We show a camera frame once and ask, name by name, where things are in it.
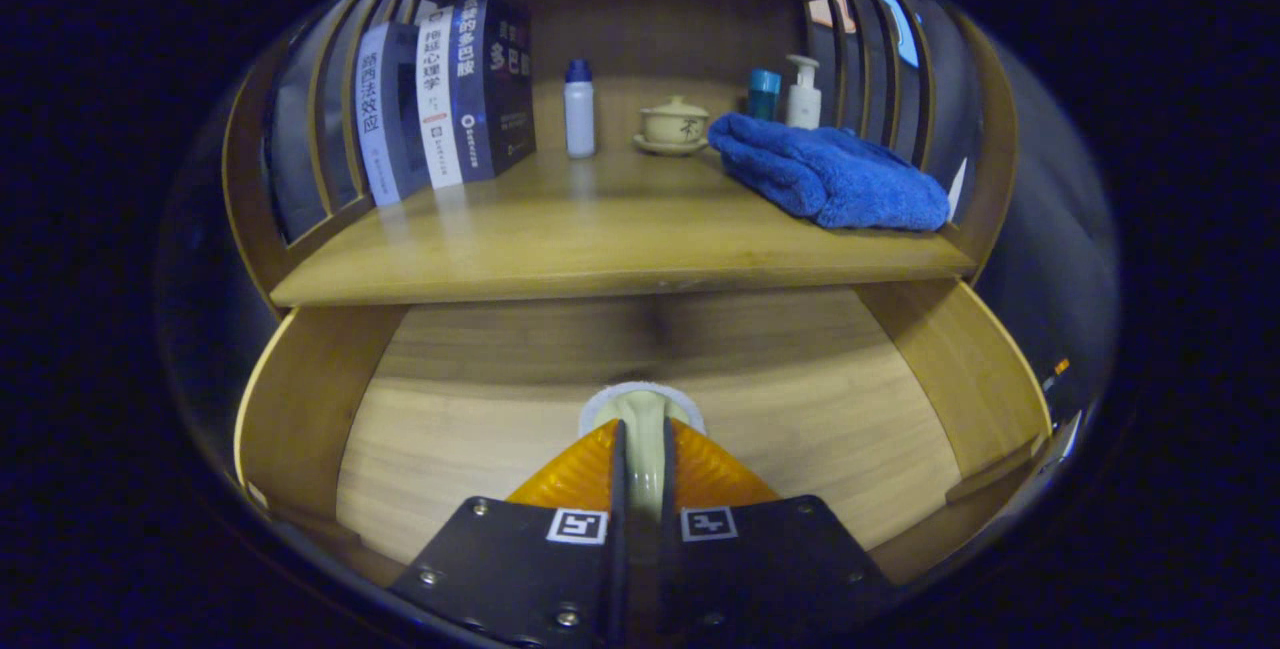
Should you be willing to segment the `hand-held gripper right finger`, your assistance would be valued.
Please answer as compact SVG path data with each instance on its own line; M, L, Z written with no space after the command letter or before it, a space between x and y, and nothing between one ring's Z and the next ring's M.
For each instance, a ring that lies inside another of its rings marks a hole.
M655 630L677 648L833 646L900 602L819 497L777 497L676 419L663 449Z

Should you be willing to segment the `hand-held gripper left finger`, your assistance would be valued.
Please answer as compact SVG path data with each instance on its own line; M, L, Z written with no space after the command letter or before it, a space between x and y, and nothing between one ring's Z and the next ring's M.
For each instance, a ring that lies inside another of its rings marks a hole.
M390 591L512 646L625 646L628 430L614 420L598 434L604 509L470 497Z

